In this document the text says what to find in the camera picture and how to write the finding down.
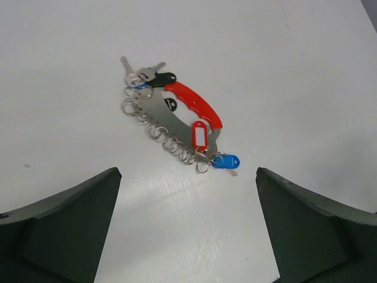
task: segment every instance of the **keychain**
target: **keychain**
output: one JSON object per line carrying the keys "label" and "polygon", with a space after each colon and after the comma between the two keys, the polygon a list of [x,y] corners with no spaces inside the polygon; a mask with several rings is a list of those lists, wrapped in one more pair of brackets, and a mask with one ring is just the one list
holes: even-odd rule
{"label": "keychain", "polygon": [[[234,169],[239,167],[240,160],[235,155],[218,151],[216,140],[223,124],[200,95],[179,83],[173,73],[158,73],[166,65],[164,62],[137,72],[125,57],[121,57],[121,62],[126,72],[124,80],[127,87],[124,92],[128,96],[122,103],[122,110],[127,116],[136,117],[141,123],[149,124],[152,139],[161,143],[182,163],[196,163],[197,172],[206,173],[209,168],[224,169],[230,175],[237,176]],[[208,122],[210,130],[202,121],[196,121],[191,127],[182,122],[173,113],[177,103],[172,98],[164,99],[162,91],[173,92],[177,99]]]}

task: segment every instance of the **key ring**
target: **key ring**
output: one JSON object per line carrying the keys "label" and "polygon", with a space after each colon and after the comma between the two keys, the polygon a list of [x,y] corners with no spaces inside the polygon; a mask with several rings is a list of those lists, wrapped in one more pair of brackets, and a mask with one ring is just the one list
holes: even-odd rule
{"label": "key ring", "polygon": [[127,98],[122,102],[122,111],[124,114],[126,114],[129,117],[134,117],[139,114],[137,110],[134,110],[133,112],[127,112],[125,109],[127,105],[132,104],[134,107],[138,108],[137,103],[132,98]]}
{"label": "key ring", "polygon": [[152,125],[149,127],[149,134],[151,135],[152,139],[156,140],[158,143],[164,143],[167,138],[165,138],[164,140],[162,141],[159,141],[158,139],[163,135],[163,134],[168,134],[169,131],[167,130],[167,128],[163,127],[163,126],[156,126],[156,125]]}
{"label": "key ring", "polygon": [[125,87],[123,92],[130,98],[130,99],[135,99],[128,91],[131,90],[133,92],[133,95],[136,93],[135,90],[131,87]]}
{"label": "key ring", "polygon": [[[145,96],[144,94],[142,94],[142,91],[143,91],[143,90],[150,90],[151,93]],[[136,94],[137,94],[138,96],[140,96],[142,99],[150,99],[150,98],[152,98],[152,95],[153,95],[153,88],[152,88],[150,85],[146,85],[146,86],[143,87],[142,89],[138,90],[138,91],[136,92]]]}
{"label": "key ring", "polygon": [[139,113],[139,114],[136,114],[135,116],[136,116],[136,119],[142,124],[148,124],[150,122],[151,117],[148,113],[143,113],[143,114]]}
{"label": "key ring", "polygon": [[[220,162],[215,162],[215,159],[219,157],[221,158],[221,161]],[[220,152],[217,152],[217,153],[212,153],[210,154],[209,156],[209,160],[212,164],[216,164],[216,165],[221,165],[224,163],[224,157],[226,157],[226,154],[225,153],[220,153]]]}
{"label": "key ring", "polygon": [[[204,171],[200,171],[200,170],[199,170],[199,163],[207,165],[207,169],[204,170]],[[210,168],[210,163],[209,163],[209,162],[202,161],[202,160],[198,160],[197,163],[196,163],[196,166],[195,166],[196,171],[197,171],[198,173],[200,173],[200,174],[207,173],[208,170],[209,170],[209,168]]]}

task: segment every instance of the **black plastic piece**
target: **black plastic piece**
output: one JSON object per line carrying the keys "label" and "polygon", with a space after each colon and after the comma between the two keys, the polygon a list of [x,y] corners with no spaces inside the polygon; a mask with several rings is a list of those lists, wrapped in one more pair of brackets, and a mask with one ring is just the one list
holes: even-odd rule
{"label": "black plastic piece", "polygon": [[281,276],[275,283],[377,282],[377,215],[267,169],[256,181]]}
{"label": "black plastic piece", "polygon": [[174,112],[177,110],[177,102],[173,98],[165,98],[165,103],[169,109]]}
{"label": "black plastic piece", "polygon": [[1,283],[92,283],[119,191],[108,169],[32,205],[0,215]]}
{"label": "black plastic piece", "polygon": [[151,87],[164,87],[167,84],[173,84],[177,81],[176,75],[173,73],[156,73],[156,77],[148,81],[147,84]]}

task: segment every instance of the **blue key tag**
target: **blue key tag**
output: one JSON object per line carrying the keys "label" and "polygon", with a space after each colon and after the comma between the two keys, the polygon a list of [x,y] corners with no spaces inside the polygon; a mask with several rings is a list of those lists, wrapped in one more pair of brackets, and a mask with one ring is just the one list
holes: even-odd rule
{"label": "blue key tag", "polygon": [[142,84],[139,84],[139,85],[135,85],[133,88],[135,88],[136,90],[141,90],[143,89],[144,87],[147,87],[147,83],[146,82],[143,82]]}
{"label": "blue key tag", "polygon": [[211,164],[217,169],[236,169],[240,166],[240,159],[235,155],[220,154]]}

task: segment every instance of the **black key tag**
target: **black key tag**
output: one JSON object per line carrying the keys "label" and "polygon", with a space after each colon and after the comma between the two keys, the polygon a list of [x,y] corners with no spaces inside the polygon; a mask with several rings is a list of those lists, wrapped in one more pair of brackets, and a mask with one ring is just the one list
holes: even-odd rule
{"label": "black key tag", "polygon": [[177,109],[177,102],[173,98],[165,98],[165,103],[172,112]]}
{"label": "black key tag", "polygon": [[174,84],[176,80],[177,77],[173,73],[157,73],[156,77],[147,84],[151,87],[164,87],[167,84]]}

